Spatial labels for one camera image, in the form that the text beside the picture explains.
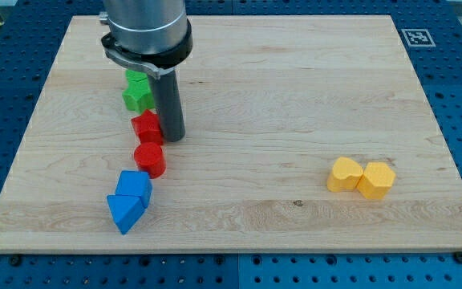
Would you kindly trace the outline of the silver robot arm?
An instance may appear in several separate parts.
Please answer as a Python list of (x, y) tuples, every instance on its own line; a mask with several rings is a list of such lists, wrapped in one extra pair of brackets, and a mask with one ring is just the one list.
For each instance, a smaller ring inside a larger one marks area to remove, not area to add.
[(99, 21), (105, 55), (121, 67), (153, 79), (174, 71), (193, 48), (184, 0), (103, 0)]

